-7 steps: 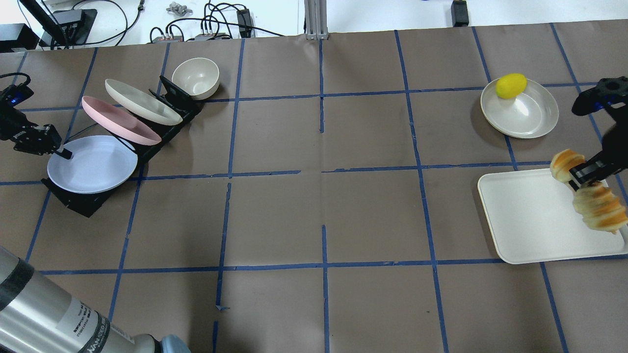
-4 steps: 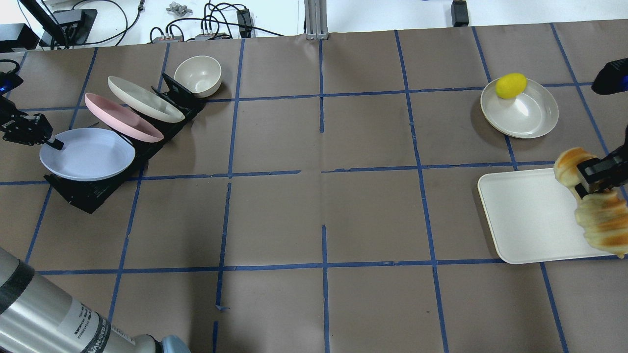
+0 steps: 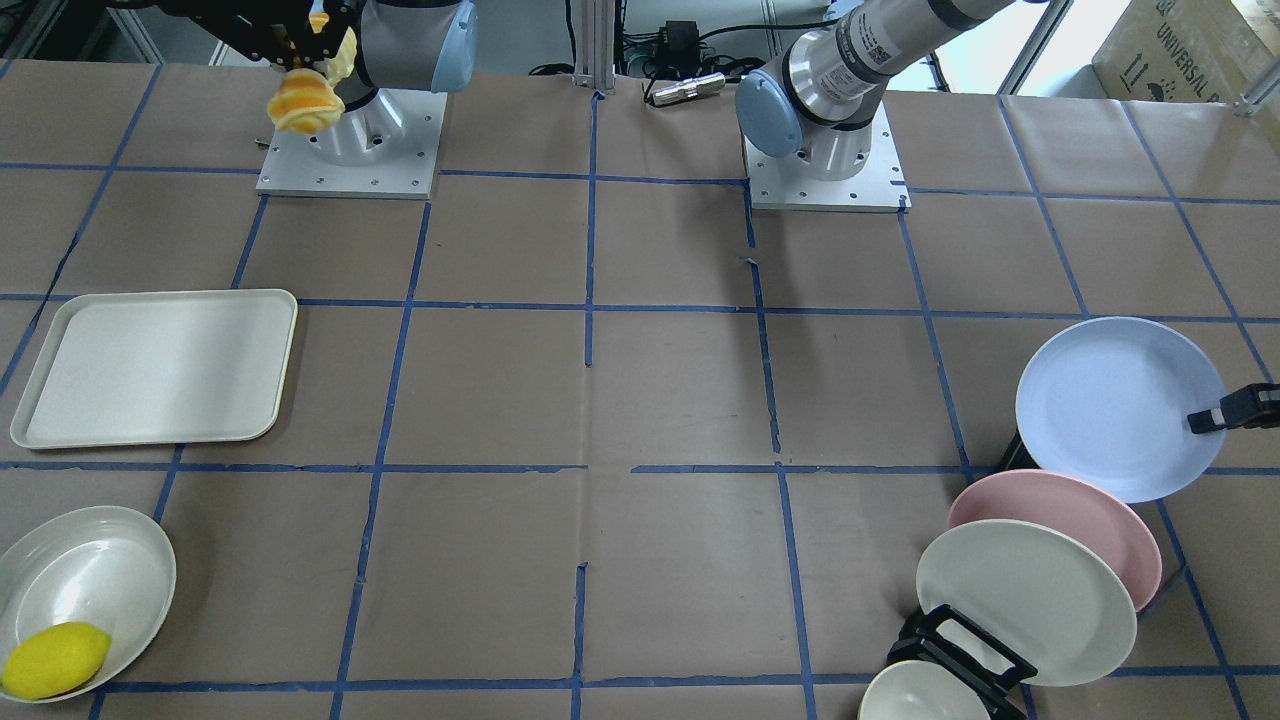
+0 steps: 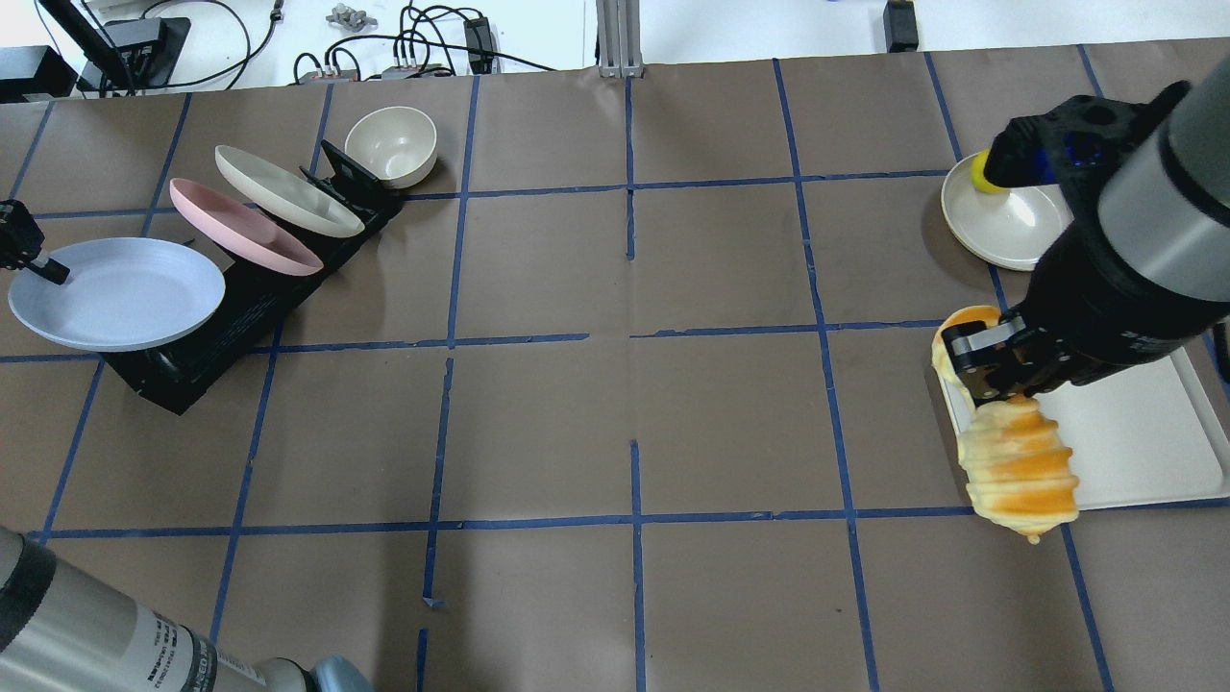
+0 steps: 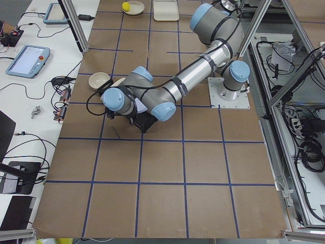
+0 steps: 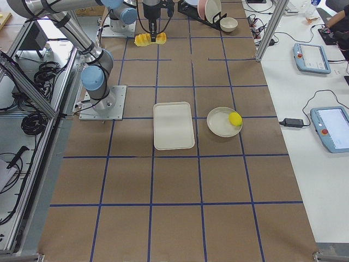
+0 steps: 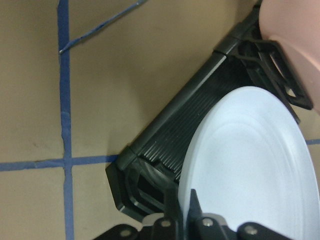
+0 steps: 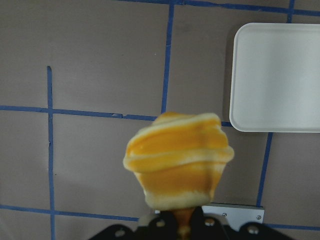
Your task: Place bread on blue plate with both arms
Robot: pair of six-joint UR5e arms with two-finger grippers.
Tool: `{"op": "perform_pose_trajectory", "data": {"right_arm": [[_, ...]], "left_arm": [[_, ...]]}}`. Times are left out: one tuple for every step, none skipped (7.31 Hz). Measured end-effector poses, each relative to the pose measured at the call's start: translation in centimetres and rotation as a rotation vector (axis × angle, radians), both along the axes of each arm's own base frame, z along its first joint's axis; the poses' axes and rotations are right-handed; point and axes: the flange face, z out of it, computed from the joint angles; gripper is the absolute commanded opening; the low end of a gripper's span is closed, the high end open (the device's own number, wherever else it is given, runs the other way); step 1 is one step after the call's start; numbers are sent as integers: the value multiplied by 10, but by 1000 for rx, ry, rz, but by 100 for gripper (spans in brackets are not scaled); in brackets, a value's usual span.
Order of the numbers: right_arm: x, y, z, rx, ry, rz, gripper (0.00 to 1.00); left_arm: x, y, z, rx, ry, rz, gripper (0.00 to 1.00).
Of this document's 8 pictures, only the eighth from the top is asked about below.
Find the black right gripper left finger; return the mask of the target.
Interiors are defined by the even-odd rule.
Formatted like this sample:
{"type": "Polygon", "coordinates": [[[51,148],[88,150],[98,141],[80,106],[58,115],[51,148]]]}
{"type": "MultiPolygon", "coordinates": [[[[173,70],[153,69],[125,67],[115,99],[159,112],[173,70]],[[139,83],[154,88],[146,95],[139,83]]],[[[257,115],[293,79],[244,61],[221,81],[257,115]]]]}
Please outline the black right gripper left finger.
{"type": "Polygon", "coordinates": [[[91,237],[92,240],[176,240],[178,222],[170,211],[150,213],[139,218],[132,230],[123,224],[113,224],[91,237]]]}

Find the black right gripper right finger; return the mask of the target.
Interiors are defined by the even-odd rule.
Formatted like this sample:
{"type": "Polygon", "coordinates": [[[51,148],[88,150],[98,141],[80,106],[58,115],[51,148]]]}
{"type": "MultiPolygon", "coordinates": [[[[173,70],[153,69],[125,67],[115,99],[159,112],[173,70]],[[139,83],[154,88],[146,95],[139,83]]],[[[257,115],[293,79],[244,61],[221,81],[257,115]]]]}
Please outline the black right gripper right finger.
{"type": "Polygon", "coordinates": [[[190,221],[191,240],[291,240],[265,224],[249,221],[234,230],[227,221],[215,214],[206,214],[200,206],[193,211],[190,221]]]}

